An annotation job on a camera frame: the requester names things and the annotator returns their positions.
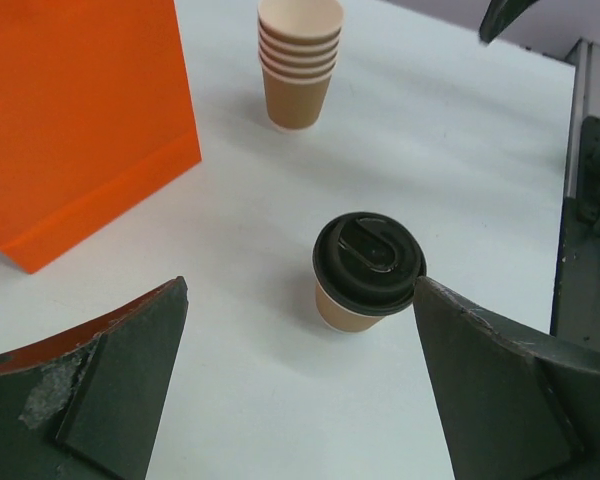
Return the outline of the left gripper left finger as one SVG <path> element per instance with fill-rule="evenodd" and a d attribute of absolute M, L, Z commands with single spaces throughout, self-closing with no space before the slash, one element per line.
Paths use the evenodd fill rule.
<path fill-rule="evenodd" d="M 143 479 L 188 310 L 176 277 L 0 354 L 0 479 Z"/>

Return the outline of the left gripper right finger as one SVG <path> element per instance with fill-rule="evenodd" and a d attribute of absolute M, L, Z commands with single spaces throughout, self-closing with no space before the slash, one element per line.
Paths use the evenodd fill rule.
<path fill-rule="evenodd" d="M 600 352 L 421 277 L 417 330 L 457 479 L 600 479 Z"/>

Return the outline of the single brown paper cup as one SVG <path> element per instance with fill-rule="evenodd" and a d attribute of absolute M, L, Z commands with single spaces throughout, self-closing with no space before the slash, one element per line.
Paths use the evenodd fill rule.
<path fill-rule="evenodd" d="M 362 315 L 344 308 L 333 300 L 319 283 L 315 285 L 315 303 L 324 322 L 334 330 L 344 333 L 364 332 L 385 318 L 384 315 Z"/>

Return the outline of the single black cup lid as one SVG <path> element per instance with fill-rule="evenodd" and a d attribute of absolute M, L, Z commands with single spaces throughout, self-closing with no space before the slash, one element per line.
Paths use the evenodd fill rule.
<path fill-rule="evenodd" d="M 399 313 L 414 299 L 427 272 L 426 258 L 411 232 L 374 212 L 351 212 L 329 221 L 312 252 L 317 283 L 335 303 L 355 314 Z"/>

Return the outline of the orange paper bag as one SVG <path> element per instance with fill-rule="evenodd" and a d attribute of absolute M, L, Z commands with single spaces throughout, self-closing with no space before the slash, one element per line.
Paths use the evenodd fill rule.
<path fill-rule="evenodd" d="M 0 253 L 33 273 L 201 160 L 171 1 L 0 1 Z"/>

